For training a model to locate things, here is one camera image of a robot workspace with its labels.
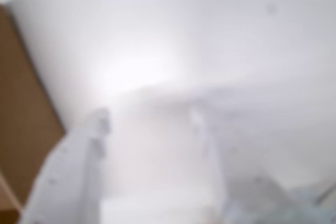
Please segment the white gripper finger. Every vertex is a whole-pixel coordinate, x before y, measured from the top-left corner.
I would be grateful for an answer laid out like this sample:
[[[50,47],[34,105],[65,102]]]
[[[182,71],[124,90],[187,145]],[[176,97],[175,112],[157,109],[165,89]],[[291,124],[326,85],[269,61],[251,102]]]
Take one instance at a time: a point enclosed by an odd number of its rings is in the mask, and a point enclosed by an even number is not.
[[[227,191],[221,164],[221,153],[215,140],[216,127],[210,124],[201,108],[193,106],[190,114],[195,135],[201,142],[202,155],[209,174],[216,219],[218,223],[224,223],[223,211],[226,206]]]
[[[93,111],[49,152],[19,223],[99,223],[102,161],[111,131],[106,108]]]

